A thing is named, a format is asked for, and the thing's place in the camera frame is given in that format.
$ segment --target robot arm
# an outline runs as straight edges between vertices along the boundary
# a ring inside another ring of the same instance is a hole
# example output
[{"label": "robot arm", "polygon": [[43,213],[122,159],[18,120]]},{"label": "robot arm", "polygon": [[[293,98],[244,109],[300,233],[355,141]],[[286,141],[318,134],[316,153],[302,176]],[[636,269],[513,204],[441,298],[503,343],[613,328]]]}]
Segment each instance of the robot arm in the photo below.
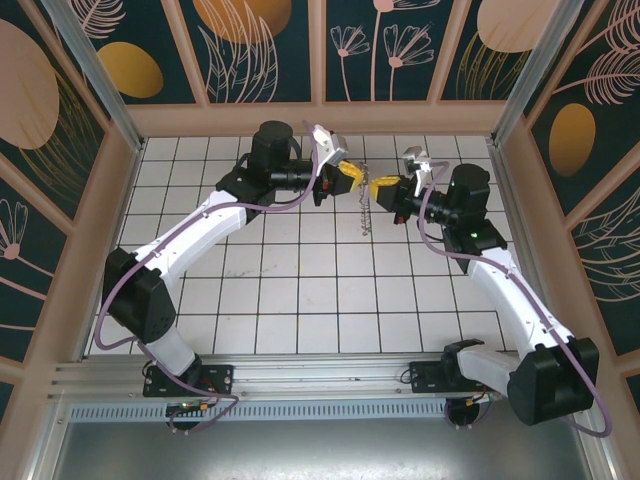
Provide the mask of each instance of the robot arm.
[{"label": "robot arm", "polygon": [[[360,169],[344,160],[347,149],[342,137],[319,125],[314,127],[318,168],[313,171],[311,161],[289,159],[292,136],[291,127],[284,123],[262,124],[253,137],[251,153],[245,156],[246,167],[236,165],[191,215],[134,253],[118,248],[107,257],[103,300],[136,263],[172,238],[166,249],[124,284],[109,313],[144,343],[169,372],[189,385],[197,383],[201,364],[175,328],[176,311],[168,289],[213,245],[259,214],[247,205],[268,206],[275,202],[277,190],[300,191],[312,182],[314,202],[320,205],[328,195],[350,192],[363,179]],[[212,206],[226,203],[239,205],[207,213]],[[187,226],[195,217],[202,218]]]},{"label": "robot arm", "polygon": [[425,220],[442,225],[445,250],[478,257],[456,258],[462,271],[484,291],[496,307],[500,321],[513,337],[518,358],[495,352],[480,340],[464,340],[445,347],[444,377],[464,377],[481,382],[509,399],[517,416],[527,425],[561,417],[591,407],[593,396],[569,363],[549,328],[516,283],[503,271],[480,258],[504,265],[533,298],[551,329],[569,347],[592,381],[598,368],[598,350],[586,338],[576,340],[544,306],[519,272],[507,244],[485,218],[489,175],[475,165],[453,170],[446,194],[433,191],[425,198],[429,159],[419,147],[404,155],[404,176],[382,177],[370,183],[375,200],[395,213],[394,223],[405,223],[427,202]]}]

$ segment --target purple cable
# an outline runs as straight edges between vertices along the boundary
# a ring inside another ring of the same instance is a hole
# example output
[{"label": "purple cable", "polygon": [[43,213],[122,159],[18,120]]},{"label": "purple cable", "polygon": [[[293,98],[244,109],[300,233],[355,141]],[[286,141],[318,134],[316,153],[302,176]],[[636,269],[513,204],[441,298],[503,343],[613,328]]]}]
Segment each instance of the purple cable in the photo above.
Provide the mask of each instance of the purple cable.
[{"label": "purple cable", "polygon": [[[427,191],[424,194],[424,199],[425,200],[428,199],[431,196],[431,193],[433,193],[433,190],[435,189],[436,183],[438,182],[440,177],[442,177],[444,175],[444,173],[447,171],[447,169],[449,168],[449,163],[448,162],[433,162],[430,165],[432,167],[441,167],[441,170],[438,172],[437,175],[434,176],[433,182],[431,182],[431,184],[429,184],[429,187],[427,188]],[[604,399],[602,398],[602,396],[600,395],[600,392],[598,392],[598,389],[596,388],[596,386],[593,384],[593,382],[589,378],[589,375],[587,375],[587,372],[584,371],[584,368],[582,368],[582,365],[580,365],[580,363],[576,359],[575,355],[573,355],[571,350],[569,350],[569,347],[567,347],[567,345],[565,345],[565,343],[562,341],[562,338],[560,337],[558,332],[555,331],[553,325],[551,325],[551,322],[549,322],[549,319],[547,319],[547,316],[542,311],[542,309],[540,308],[540,306],[536,302],[536,300],[533,297],[533,295],[531,295],[531,292],[529,292],[529,289],[526,288],[526,286],[520,281],[520,279],[518,277],[516,277],[515,275],[512,275],[507,267],[505,267],[504,265],[501,265],[500,263],[498,263],[498,262],[496,262],[494,260],[491,260],[491,259],[488,259],[488,258],[484,258],[484,257],[478,257],[478,256],[475,256],[475,255],[467,255],[465,253],[447,252],[445,250],[439,250],[436,247],[434,247],[433,244],[431,243],[431,240],[429,240],[429,238],[427,237],[427,234],[425,232],[425,223],[426,223],[425,222],[425,213],[427,211],[427,204],[428,204],[428,202],[426,202],[426,201],[422,202],[422,205],[420,206],[420,213],[419,213],[419,216],[418,216],[418,230],[420,231],[420,237],[422,238],[422,241],[424,242],[424,244],[432,252],[437,253],[438,255],[444,255],[445,257],[454,258],[454,259],[455,258],[459,258],[461,260],[473,260],[473,261],[476,261],[476,262],[482,262],[482,263],[486,263],[488,265],[491,265],[492,267],[496,268],[498,271],[504,273],[507,276],[507,278],[509,278],[511,281],[513,281],[513,283],[515,283],[515,285],[520,289],[520,291],[523,293],[523,295],[529,301],[529,304],[533,307],[535,312],[540,317],[540,320],[541,320],[542,324],[546,327],[546,329],[549,331],[549,333],[551,334],[553,339],[556,341],[558,346],[562,349],[563,353],[569,359],[569,362],[571,363],[571,365],[573,365],[573,367],[576,369],[576,371],[578,372],[578,375],[580,375],[580,377],[584,381],[585,385],[587,386],[587,388],[589,389],[589,391],[593,395],[593,398],[595,399],[596,403],[598,404],[598,408],[600,408],[600,411],[602,412],[602,417],[604,419],[604,425],[605,426],[604,426],[604,430],[603,431],[598,432],[598,431],[595,431],[595,430],[591,430],[591,429],[589,429],[587,427],[584,427],[582,425],[579,425],[578,423],[574,422],[573,420],[569,419],[568,417],[563,417],[562,420],[565,423],[568,423],[569,425],[574,427],[575,429],[577,429],[577,430],[579,430],[579,431],[581,431],[583,433],[586,433],[588,435],[597,437],[597,438],[605,438],[605,437],[608,437],[609,435],[611,435],[611,431],[613,430],[613,420],[611,419],[611,414],[609,413],[609,409],[607,408],[607,405],[604,402]]]},{"label": "purple cable", "polygon": [[[318,170],[319,159],[318,159],[317,145],[316,145],[316,142],[313,140],[313,126],[310,123],[306,122],[306,121],[303,121],[302,123],[304,124],[305,128],[307,129],[307,132],[309,133],[309,136],[311,137],[311,145],[312,145],[311,162],[313,164],[313,170],[312,171],[316,172]],[[221,210],[223,208],[240,207],[240,208],[246,208],[246,209],[250,209],[250,210],[257,210],[259,212],[274,212],[274,213],[275,212],[282,212],[282,211],[285,211],[285,210],[289,210],[289,209],[291,209],[293,207],[296,207],[296,206],[300,205],[309,196],[309,194],[311,193],[311,190],[313,189],[313,185],[316,182],[316,178],[317,177],[313,176],[311,178],[311,180],[309,181],[309,184],[307,185],[307,188],[302,193],[302,195],[300,195],[295,200],[287,203],[286,205],[282,205],[280,207],[269,207],[269,206],[264,206],[264,205],[253,205],[251,203],[241,203],[241,202],[221,203],[219,205],[212,205],[211,207],[209,207],[206,210],[204,210],[201,215],[198,215],[198,216],[195,216],[195,217],[191,218],[189,221],[187,221],[183,225],[181,225],[180,228],[177,228],[174,232],[171,233],[171,235],[169,235],[161,243],[159,243],[158,246],[153,251],[151,251],[142,260],[140,260],[138,263],[136,263],[136,265],[133,268],[131,268],[131,270],[127,271],[127,273],[125,273],[122,276],[122,278],[120,278],[120,280],[118,280],[118,282],[115,284],[115,286],[113,287],[111,292],[109,292],[109,295],[107,295],[107,298],[105,299],[104,303],[102,304],[102,308],[100,309],[100,313],[98,314],[98,321],[96,323],[96,329],[95,329],[95,333],[94,333],[94,340],[95,340],[96,345],[98,346],[98,348],[100,348],[101,350],[112,350],[112,349],[114,349],[116,347],[119,347],[120,345],[123,345],[123,344],[125,344],[127,342],[138,340],[138,338],[135,335],[133,335],[133,336],[130,336],[130,337],[123,338],[122,340],[118,340],[117,342],[111,343],[109,345],[107,345],[107,344],[102,342],[102,339],[101,339],[102,325],[104,324],[104,319],[105,319],[105,317],[107,315],[109,307],[113,303],[113,300],[115,299],[116,295],[118,295],[118,292],[129,281],[129,279],[131,277],[133,277],[147,263],[149,263],[149,261],[151,261],[151,259],[153,257],[155,257],[156,255],[160,255],[160,253],[165,248],[167,248],[167,246],[173,240],[175,240],[181,233],[183,233],[186,229],[188,229],[194,223],[199,221],[201,218],[205,218],[205,217],[211,215],[212,213],[214,213],[214,212],[216,212],[218,210]],[[237,405],[237,403],[240,401],[240,399],[235,395],[225,395],[225,394],[220,394],[220,393],[215,393],[215,392],[208,392],[208,391],[205,391],[205,390],[200,390],[198,388],[192,387],[192,386],[182,382],[179,378],[177,378],[175,375],[173,375],[171,372],[169,372],[169,370],[167,370],[164,365],[162,365],[160,362],[158,362],[158,360],[153,356],[153,354],[149,351],[149,349],[147,349],[147,347],[142,342],[138,341],[138,347],[140,348],[140,350],[142,350],[147,355],[147,357],[149,357],[150,360],[154,361],[157,364],[158,368],[160,368],[160,370],[166,376],[168,376],[174,383],[176,383],[177,385],[181,386],[182,388],[184,388],[186,390],[189,390],[191,392],[197,393],[199,395],[202,395],[202,396],[205,396],[205,397],[209,397],[209,398],[233,400],[231,405],[229,405],[228,407],[223,409],[218,415],[213,417],[211,420],[207,420],[206,422],[200,423],[196,427],[192,428],[190,430],[192,433],[196,433],[196,432],[198,432],[200,430],[205,429],[206,427],[208,427],[209,425],[214,423],[216,420],[218,420],[220,417],[222,417],[223,415],[226,415],[227,412],[229,412],[229,410],[231,410],[233,407],[235,407]],[[172,425],[172,424],[173,424],[173,418],[170,418],[170,425]]]}]

